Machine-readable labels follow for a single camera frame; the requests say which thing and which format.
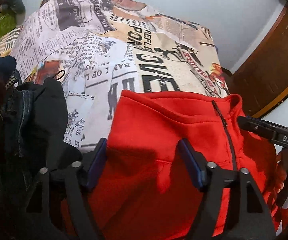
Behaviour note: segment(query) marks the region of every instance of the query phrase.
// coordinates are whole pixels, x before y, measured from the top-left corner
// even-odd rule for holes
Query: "clothing pile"
[[[287,224],[272,193],[275,148],[239,129],[242,100],[228,95],[206,28],[131,0],[46,0],[11,55],[0,58],[0,200],[19,239],[76,239],[87,223],[71,205],[107,240],[184,239],[203,194],[182,138],[223,169],[247,168],[276,227]],[[101,137],[107,160],[92,156]],[[91,185],[73,169],[87,156],[101,173]]]

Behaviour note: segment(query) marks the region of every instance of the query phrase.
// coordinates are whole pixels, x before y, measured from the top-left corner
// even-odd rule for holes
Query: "navy blue fabric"
[[[0,78],[4,83],[16,68],[16,60],[12,56],[0,57]]]

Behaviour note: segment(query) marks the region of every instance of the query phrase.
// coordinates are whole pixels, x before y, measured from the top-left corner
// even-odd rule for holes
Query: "printed illustration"
[[[40,62],[24,82],[42,85],[45,79],[55,76],[60,71],[60,65],[61,62],[59,60]]]
[[[228,95],[228,89],[225,84],[225,78],[223,77],[223,71],[222,67],[219,64],[213,63],[210,67],[211,73],[209,74],[210,80],[216,84],[219,85],[221,89],[223,89]]]
[[[146,7],[145,3],[133,0],[110,0],[116,7],[123,8],[127,11],[140,11]]]
[[[178,45],[180,46],[181,49],[188,51],[188,53],[191,55],[191,57],[194,59],[194,61],[203,67],[203,64],[201,63],[201,61],[197,57],[198,51],[194,52],[194,49],[192,49],[188,46],[185,46],[183,44],[178,44]]]
[[[80,148],[82,140],[85,139],[85,120],[90,114],[95,97],[76,92],[65,92],[64,97],[68,112],[64,141]]]
[[[135,84],[134,84],[135,78],[125,78],[122,80],[122,86],[123,90],[130,90],[135,92]],[[111,89],[109,90],[107,94],[107,99],[108,99],[108,105],[109,105],[109,114],[107,117],[107,120],[112,120],[113,119],[113,114],[115,113],[117,101],[118,101],[118,96],[117,96],[117,86],[120,85],[118,83],[114,83],[111,85]]]
[[[61,31],[70,26],[84,27],[80,7],[73,0],[54,0],[58,26]]]

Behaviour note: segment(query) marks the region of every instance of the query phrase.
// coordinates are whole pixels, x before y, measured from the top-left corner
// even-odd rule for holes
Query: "zipper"
[[[233,142],[232,142],[232,138],[231,136],[229,135],[228,133],[228,129],[227,129],[227,122],[224,118],[224,116],[222,115],[219,107],[217,106],[216,102],[215,101],[212,101],[212,105],[214,107],[214,109],[216,110],[216,112],[219,114],[220,118],[221,118],[221,121],[222,121],[222,124],[223,124],[223,127],[224,127],[224,131],[226,133],[226,137],[227,137],[227,140],[228,140],[228,144],[229,144],[229,148],[231,150],[231,156],[232,156],[232,163],[233,163],[233,170],[234,171],[237,171],[237,163],[236,163],[236,156],[235,156],[235,150],[234,150],[234,147],[233,147]]]

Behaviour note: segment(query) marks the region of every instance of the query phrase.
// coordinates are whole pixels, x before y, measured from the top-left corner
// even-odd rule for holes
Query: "red hoodie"
[[[215,101],[227,123],[214,108]],[[202,193],[193,187],[176,144],[193,148],[224,169],[246,167],[272,210],[276,151],[266,139],[240,130],[244,115],[239,95],[211,98],[189,92],[137,94],[123,90],[107,141],[107,162],[89,194],[94,217],[107,240],[162,240],[184,237]],[[223,230],[229,190],[222,198],[215,235]],[[68,232],[67,204],[62,212]]]

